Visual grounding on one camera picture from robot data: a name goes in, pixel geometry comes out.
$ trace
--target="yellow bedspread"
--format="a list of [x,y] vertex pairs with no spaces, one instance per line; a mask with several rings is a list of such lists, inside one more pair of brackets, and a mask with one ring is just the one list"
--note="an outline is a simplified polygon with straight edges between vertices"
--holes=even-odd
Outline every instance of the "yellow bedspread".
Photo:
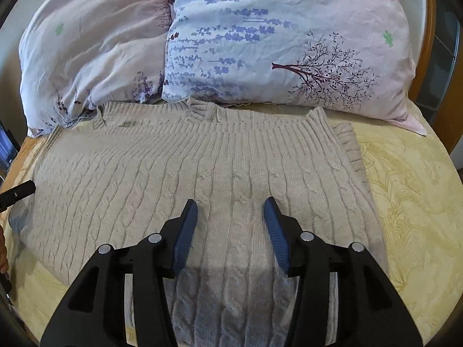
[[[427,343],[463,293],[463,185],[444,146],[427,128],[421,137],[382,121],[328,112],[352,123],[387,243],[389,276]],[[44,139],[27,139],[4,189],[25,178]],[[5,224],[7,213],[0,215]],[[6,227],[13,303],[40,340],[66,287]],[[133,330],[128,330],[133,340]]]

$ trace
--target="floral pillowcase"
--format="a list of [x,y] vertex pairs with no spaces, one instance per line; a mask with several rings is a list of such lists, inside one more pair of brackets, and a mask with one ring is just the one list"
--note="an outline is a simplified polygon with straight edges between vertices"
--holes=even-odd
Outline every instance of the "floral pillowcase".
[[426,134],[399,0],[175,0],[163,99],[322,106]]
[[19,45],[29,135],[160,99],[170,23],[167,0],[47,0]]

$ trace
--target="beige cable knit sweater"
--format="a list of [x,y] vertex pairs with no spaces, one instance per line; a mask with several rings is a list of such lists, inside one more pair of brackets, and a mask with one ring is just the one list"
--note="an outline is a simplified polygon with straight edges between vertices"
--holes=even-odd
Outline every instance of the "beige cable knit sweater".
[[66,284],[99,245],[134,245],[197,201],[187,267],[166,281],[179,343],[283,345],[296,281],[276,266],[262,219],[270,195],[303,229],[360,241],[387,267],[355,135],[331,128],[320,108],[288,116],[194,99],[110,102],[85,127],[57,128],[33,179],[35,196],[10,224]]

